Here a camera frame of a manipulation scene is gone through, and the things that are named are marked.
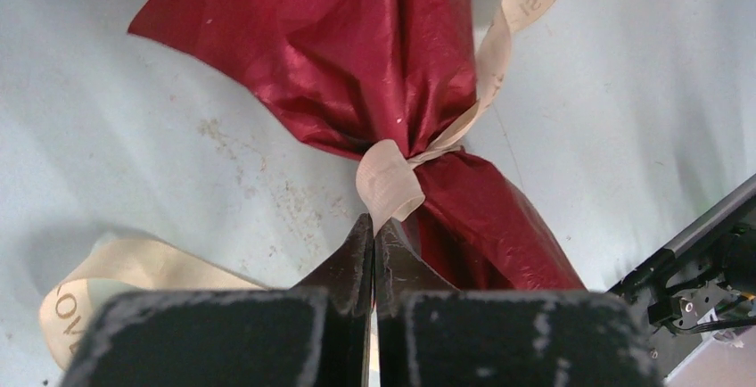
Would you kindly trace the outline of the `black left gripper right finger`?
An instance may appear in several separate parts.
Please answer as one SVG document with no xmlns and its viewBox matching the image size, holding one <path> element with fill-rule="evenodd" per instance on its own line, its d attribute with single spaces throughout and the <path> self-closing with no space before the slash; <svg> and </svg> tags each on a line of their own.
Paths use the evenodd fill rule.
<svg viewBox="0 0 756 387">
<path fill-rule="evenodd" d="M 454 291 L 411 248 L 399 222 L 391 220 L 374 238 L 374 303 L 382 386 L 417 386 L 411 298 L 421 292 Z"/>
</svg>

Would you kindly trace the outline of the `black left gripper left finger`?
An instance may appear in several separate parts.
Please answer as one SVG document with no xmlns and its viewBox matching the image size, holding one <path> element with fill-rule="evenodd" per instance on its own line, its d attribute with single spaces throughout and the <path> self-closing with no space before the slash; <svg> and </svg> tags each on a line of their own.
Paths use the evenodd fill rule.
<svg viewBox="0 0 756 387">
<path fill-rule="evenodd" d="M 327 296 L 325 319 L 315 340 L 315 386 L 367 386 L 373 308 L 374 231 L 361 214 L 343 244 L 293 286 Z"/>
</svg>

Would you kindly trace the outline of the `red wrapping paper sheet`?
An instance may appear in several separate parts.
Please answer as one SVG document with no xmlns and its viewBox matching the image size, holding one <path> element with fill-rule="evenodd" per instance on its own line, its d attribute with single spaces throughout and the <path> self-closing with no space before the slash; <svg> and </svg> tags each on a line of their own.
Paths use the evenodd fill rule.
<svg viewBox="0 0 756 387">
<path fill-rule="evenodd" d="M 357 160 L 374 226 L 413 218 L 451 284 L 578 290 L 529 200 L 460 146 L 513 34 L 554 2 L 502 0 L 480 45 L 472 0 L 148 0 L 129 30 L 239 82 L 302 143 Z"/>
</svg>

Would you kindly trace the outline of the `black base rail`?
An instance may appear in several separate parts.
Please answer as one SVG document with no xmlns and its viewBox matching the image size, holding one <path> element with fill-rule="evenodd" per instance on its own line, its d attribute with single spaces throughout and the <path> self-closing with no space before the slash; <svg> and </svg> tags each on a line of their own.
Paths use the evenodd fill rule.
<svg viewBox="0 0 756 387">
<path fill-rule="evenodd" d="M 647 332 L 669 375 L 701 344 L 755 326 L 755 179 L 684 228 L 611 290 Z"/>
</svg>

